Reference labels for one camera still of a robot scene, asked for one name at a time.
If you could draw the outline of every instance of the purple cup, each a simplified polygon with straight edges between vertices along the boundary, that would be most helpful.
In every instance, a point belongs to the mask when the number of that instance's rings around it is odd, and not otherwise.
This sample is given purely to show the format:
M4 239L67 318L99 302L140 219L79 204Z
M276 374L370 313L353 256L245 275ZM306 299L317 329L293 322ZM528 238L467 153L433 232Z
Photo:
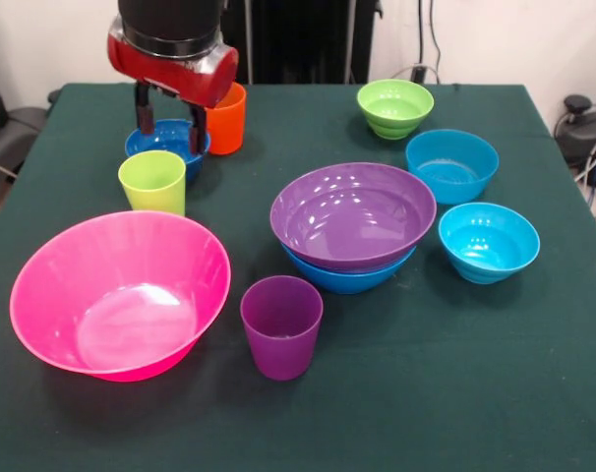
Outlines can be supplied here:
M275 381L307 371L314 355L324 304L302 278L276 275L250 287L241 299L241 319L255 364Z

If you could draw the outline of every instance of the plastic bowl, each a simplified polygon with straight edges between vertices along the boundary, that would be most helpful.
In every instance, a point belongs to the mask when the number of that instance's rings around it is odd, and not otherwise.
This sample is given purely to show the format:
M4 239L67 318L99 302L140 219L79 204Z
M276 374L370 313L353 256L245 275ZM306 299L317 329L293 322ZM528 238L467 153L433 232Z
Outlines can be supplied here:
M439 204L446 205L479 197L499 168L495 148L463 131L422 133L409 142L405 155L409 171L432 189Z
M294 263L300 273L307 277L309 281L332 293L352 295L365 292L384 283L405 264L405 261L409 259L416 248L412 248L400 261L388 267L365 273L340 273L324 270L323 268L305 263L284 245L283 249L289 255L291 262Z
M219 314L230 264L199 223L161 211L84 221L28 260L10 298L17 337L71 372L133 382L176 365Z
M278 194L269 214L272 231L296 256L336 271L394 264L435 217L436 200L420 179L372 162L299 177Z
M400 140L414 131L434 108L423 86L399 79L374 81L357 92L357 102L377 136Z
M169 150L175 152L187 165L187 182L191 182L202 170L204 155L209 152L210 134L204 152L191 154L189 150L189 130L192 123L187 120L158 120L153 134L144 135L140 129L134 130L125 142L125 153L128 157L144 150Z
M523 270L541 247L527 219L494 204L455 206L441 218L438 231L455 269L473 283L499 282Z

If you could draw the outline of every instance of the green bowl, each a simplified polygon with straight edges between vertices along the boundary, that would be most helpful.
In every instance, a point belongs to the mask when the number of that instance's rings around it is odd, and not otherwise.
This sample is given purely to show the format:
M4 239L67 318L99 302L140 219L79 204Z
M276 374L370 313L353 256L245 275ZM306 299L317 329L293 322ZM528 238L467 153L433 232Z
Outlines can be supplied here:
M420 125L434 108L434 98L423 86L400 79L365 84L357 102L368 125L386 140L400 140Z

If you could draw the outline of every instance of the orange cup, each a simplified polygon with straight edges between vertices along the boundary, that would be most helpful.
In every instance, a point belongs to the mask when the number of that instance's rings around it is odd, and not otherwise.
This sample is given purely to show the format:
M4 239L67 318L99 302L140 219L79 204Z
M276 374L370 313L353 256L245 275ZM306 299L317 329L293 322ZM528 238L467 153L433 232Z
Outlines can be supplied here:
M215 108L207 108L210 153L226 155L243 144L246 128L246 90L233 82L230 90Z

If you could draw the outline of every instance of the white wall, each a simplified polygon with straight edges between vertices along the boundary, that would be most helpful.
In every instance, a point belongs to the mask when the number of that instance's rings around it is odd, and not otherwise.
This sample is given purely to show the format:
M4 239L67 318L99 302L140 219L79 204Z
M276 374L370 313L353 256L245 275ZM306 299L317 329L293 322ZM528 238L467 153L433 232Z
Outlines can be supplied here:
M382 2L371 79L391 76L418 55L416 0ZM596 101L596 0L435 2L444 82L525 84L548 124L570 92ZM7 105L44 105L51 90L68 82L126 80L105 51L115 15L116 0L0 0L0 89ZM425 61L434 59L425 28Z
M416 0L382 2L372 80L418 60ZM428 23L429 0L425 7ZM567 94L596 102L596 0L435 0L434 19L444 83L524 84L548 126ZM425 62L434 65L428 27L424 37Z
M121 82L106 54L117 0L0 0L0 89L9 108L69 82Z

